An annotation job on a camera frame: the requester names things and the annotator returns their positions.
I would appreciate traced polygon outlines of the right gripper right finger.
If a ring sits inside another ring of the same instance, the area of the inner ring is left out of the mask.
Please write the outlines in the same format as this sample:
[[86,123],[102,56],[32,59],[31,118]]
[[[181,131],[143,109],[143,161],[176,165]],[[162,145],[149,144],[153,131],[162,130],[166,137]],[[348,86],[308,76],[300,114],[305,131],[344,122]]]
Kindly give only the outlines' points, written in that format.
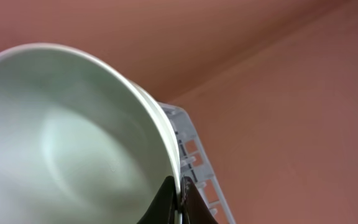
[[190,177],[181,179],[183,224],[218,224]]

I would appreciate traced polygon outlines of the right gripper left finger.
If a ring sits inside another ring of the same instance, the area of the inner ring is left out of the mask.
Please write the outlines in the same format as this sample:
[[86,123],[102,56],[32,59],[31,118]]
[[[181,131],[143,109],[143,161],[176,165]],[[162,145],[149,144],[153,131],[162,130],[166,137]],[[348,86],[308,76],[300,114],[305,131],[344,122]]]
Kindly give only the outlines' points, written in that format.
[[174,224],[176,206],[175,180],[168,176],[137,224]]

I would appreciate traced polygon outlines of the green bowl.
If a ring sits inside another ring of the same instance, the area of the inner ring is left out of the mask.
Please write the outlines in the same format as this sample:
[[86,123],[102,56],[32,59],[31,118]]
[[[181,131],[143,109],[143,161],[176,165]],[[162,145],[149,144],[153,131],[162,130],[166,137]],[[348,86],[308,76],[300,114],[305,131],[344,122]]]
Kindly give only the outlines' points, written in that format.
[[180,195],[173,128],[100,59],[57,44],[0,53],[0,223],[137,223]]

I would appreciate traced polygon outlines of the grey dishwasher rack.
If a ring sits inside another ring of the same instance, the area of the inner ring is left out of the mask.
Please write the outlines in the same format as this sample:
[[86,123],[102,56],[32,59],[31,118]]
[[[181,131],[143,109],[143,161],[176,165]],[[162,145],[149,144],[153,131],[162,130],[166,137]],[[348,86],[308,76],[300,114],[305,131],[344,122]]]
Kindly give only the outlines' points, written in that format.
[[160,106],[176,134],[181,174],[193,180],[204,203],[218,223],[235,224],[236,221],[188,113],[178,106],[165,103],[161,103]]

